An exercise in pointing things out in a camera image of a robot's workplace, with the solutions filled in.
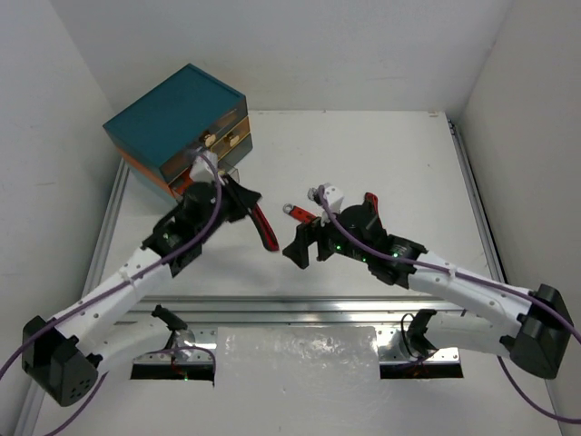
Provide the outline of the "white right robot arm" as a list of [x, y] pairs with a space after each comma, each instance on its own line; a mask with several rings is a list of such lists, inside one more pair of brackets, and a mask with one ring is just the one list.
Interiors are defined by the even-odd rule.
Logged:
[[541, 379], [556, 378], [571, 337], [571, 322], [560, 292], [546, 284], [535, 291], [474, 276], [427, 250], [423, 245], [389, 234], [377, 206], [365, 201], [337, 214], [334, 222], [292, 204], [283, 211], [299, 221], [295, 239], [283, 255], [299, 268], [309, 266], [309, 248], [317, 259], [333, 254], [364, 263], [388, 286], [423, 292], [456, 304], [461, 314], [420, 309], [400, 325], [404, 357], [426, 359], [439, 349], [459, 348], [508, 358]]

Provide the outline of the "black handled adjustable wrench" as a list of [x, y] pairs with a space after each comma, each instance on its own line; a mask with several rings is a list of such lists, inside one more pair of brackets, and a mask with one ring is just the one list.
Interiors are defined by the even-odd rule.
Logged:
[[318, 196], [318, 189], [317, 189], [317, 188], [314, 188], [314, 187], [311, 187], [311, 188], [308, 190], [308, 198], [309, 198], [311, 201], [315, 202], [315, 201], [316, 201], [316, 198], [317, 198], [317, 196]]

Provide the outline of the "red handled adjustable wrench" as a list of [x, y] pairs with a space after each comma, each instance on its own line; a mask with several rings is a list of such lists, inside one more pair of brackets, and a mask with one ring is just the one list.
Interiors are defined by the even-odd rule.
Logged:
[[317, 219], [317, 216], [315, 214], [310, 213], [305, 209], [302, 209], [299, 206], [296, 206], [291, 203], [285, 203], [282, 207], [282, 210], [285, 214], [287, 214], [289, 217], [293, 218], [299, 223], [309, 224]]

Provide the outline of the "transparent small drawer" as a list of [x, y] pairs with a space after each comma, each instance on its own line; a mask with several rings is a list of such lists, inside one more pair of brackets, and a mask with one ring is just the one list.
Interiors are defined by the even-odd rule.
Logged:
[[221, 177], [229, 175], [236, 183], [240, 181], [240, 173], [235, 166], [225, 165], [219, 168], [219, 174]]

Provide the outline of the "red black utility knife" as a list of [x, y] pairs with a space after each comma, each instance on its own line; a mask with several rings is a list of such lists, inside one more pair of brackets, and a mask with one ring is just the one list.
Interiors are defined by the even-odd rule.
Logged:
[[261, 238], [264, 249], [271, 253], [277, 252], [280, 246], [276, 234], [257, 203], [251, 209], [251, 220]]
[[379, 200], [374, 193], [366, 192], [364, 194], [364, 202], [374, 211], [375, 214], [379, 213]]

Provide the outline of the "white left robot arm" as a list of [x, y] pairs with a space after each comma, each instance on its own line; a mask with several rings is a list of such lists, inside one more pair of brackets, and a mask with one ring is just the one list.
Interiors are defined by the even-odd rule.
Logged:
[[79, 402], [116, 364], [165, 350], [187, 324], [156, 306], [144, 322], [119, 335], [110, 333], [145, 296], [160, 290], [202, 254], [225, 223], [251, 218], [266, 249], [274, 251], [261, 194], [225, 175], [219, 182], [195, 182], [153, 227], [132, 256], [81, 301], [50, 320], [35, 316], [23, 328], [22, 368], [57, 404]]

